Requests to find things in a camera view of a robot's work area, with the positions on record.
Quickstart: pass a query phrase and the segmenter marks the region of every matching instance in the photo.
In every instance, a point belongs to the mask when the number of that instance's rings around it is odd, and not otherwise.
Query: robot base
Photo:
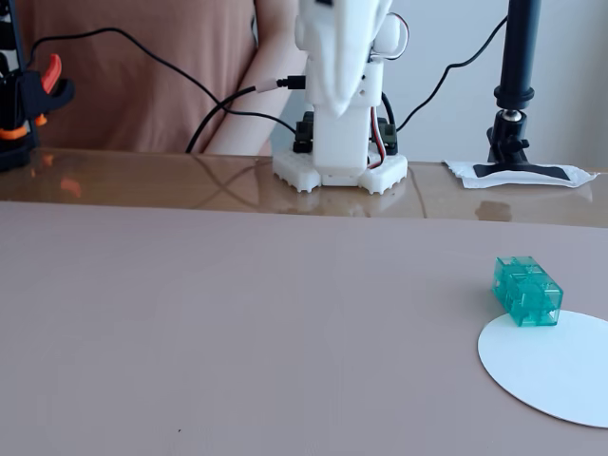
[[[281,179],[295,187],[298,192],[311,193],[322,185],[361,187],[370,195],[383,195],[395,183],[408,176],[408,159],[402,155],[386,157],[382,166],[368,169],[362,175],[352,178],[321,176],[313,167],[312,154],[296,154],[293,150],[283,150],[274,155],[273,171]]]

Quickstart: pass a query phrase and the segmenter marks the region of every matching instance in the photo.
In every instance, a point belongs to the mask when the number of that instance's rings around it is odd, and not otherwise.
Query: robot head
[[[318,67],[336,116],[348,108],[392,0],[300,0],[295,41]]]

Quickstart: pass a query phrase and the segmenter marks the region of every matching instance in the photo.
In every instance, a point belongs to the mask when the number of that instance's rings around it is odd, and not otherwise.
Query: person
[[[220,100],[269,78],[301,74],[306,62],[295,47],[297,0],[17,0],[16,6],[26,55],[45,36],[119,28]],[[44,146],[181,152],[216,105],[115,33],[45,43],[36,51],[35,69],[44,70],[50,53],[60,55],[76,96],[40,129]],[[288,97],[285,89],[252,93],[231,108],[277,117]],[[268,152],[274,127],[222,111],[195,153]]]

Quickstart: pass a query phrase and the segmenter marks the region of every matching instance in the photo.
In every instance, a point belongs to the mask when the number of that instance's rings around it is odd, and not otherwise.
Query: orange clamp
[[[48,66],[47,72],[41,78],[42,88],[46,93],[50,93],[50,91],[55,87],[57,81],[59,81],[59,77],[61,76],[62,64],[59,55],[50,54],[50,65]],[[41,114],[34,121],[36,126],[46,125],[48,120],[44,114]],[[0,140],[3,141],[15,141],[20,138],[27,136],[28,129],[23,125],[15,130],[3,130],[0,128]]]

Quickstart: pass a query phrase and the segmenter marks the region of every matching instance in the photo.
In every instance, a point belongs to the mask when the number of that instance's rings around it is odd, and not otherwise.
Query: orange shirt
[[[26,55],[34,40],[104,27],[123,29],[223,100],[238,90],[256,52],[254,0],[17,0]],[[43,145],[181,152],[215,103],[120,35],[103,34],[38,48],[51,52],[76,85],[68,106],[40,129]],[[200,138],[202,152],[223,119]]]

